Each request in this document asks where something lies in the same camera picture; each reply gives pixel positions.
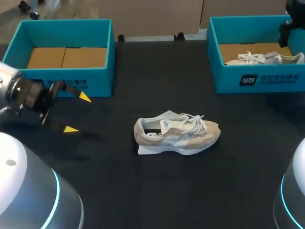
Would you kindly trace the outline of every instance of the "teal shoe box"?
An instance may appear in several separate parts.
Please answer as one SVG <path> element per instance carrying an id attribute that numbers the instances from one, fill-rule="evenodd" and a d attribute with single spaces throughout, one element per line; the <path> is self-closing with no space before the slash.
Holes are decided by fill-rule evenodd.
<path id="1" fill-rule="evenodd" d="M 289 16 L 210 18 L 207 52 L 217 94 L 305 91 L 305 64 L 225 65 L 220 51 L 220 44 L 278 42 L 280 24 L 287 20 Z M 305 30 L 292 31 L 288 44 L 292 55 L 305 53 Z"/>
<path id="2" fill-rule="evenodd" d="M 26 69 L 35 47 L 107 48 L 104 67 Z M 84 91 L 88 97 L 110 97 L 112 93 L 115 40 L 111 20 L 21 21 L 3 62 L 20 69 L 27 79 L 50 87 L 52 82 Z M 59 97 L 69 97 L 60 92 Z"/>

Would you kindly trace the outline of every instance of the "cardboard insert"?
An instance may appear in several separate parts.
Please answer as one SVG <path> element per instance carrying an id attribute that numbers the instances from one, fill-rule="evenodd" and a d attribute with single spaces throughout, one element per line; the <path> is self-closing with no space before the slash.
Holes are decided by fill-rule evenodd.
<path id="1" fill-rule="evenodd" d="M 105 67 L 107 48 L 33 49 L 27 68 L 99 68 Z"/>

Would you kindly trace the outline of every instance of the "beige suede panel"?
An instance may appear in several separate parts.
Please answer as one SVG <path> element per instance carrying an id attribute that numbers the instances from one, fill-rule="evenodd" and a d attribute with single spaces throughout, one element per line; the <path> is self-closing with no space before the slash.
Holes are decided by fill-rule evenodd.
<path id="1" fill-rule="evenodd" d="M 164 146 L 164 139 L 167 136 L 183 136 L 182 130 L 171 128 L 168 132 L 166 132 L 161 137 L 151 138 L 148 137 L 143 129 L 141 128 L 141 119 L 138 119 L 134 126 L 134 138 L 136 139 L 137 143 L 141 146 Z M 194 149 L 204 147 L 207 144 L 210 144 L 216 141 L 221 133 L 220 129 L 218 128 L 218 124 L 211 122 L 211 121 L 204 121 L 206 124 L 206 133 L 203 135 L 193 135 L 189 134 L 190 140 L 184 147 L 184 149 Z"/>

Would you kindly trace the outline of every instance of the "yellow triangle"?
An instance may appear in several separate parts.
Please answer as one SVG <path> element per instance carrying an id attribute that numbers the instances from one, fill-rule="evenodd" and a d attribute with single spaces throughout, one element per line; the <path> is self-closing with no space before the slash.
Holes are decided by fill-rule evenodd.
<path id="1" fill-rule="evenodd" d="M 287 47 L 283 47 L 282 51 L 287 52 Z"/>
<path id="2" fill-rule="evenodd" d="M 74 129 L 72 127 L 66 126 L 65 129 L 63 130 L 64 133 L 68 133 L 68 132 L 77 132 L 77 129 Z"/>
<path id="3" fill-rule="evenodd" d="M 81 92 L 79 98 L 83 99 L 83 100 L 86 100 L 87 102 L 91 103 L 91 100 L 88 98 L 88 96 L 86 96 L 86 94 L 84 92 Z"/>

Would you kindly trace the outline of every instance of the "black mat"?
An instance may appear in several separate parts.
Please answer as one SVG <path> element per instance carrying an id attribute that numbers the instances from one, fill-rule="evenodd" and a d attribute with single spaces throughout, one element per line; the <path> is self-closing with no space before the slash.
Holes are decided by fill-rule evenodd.
<path id="1" fill-rule="evenodd" d="M 41 129 L 31 112 L 1 115 L 0 131 L 78 190 L 85 229 L 275 228 L 273 198 L 305 135 L 304 95 L 216 95 L 205 46 L 120 43 L 110 99 L 55 106 L 83 134 Z M 132 154 L 137 118 L 167 110 L 219 123 L 218 144 L 190 157 Z"/>

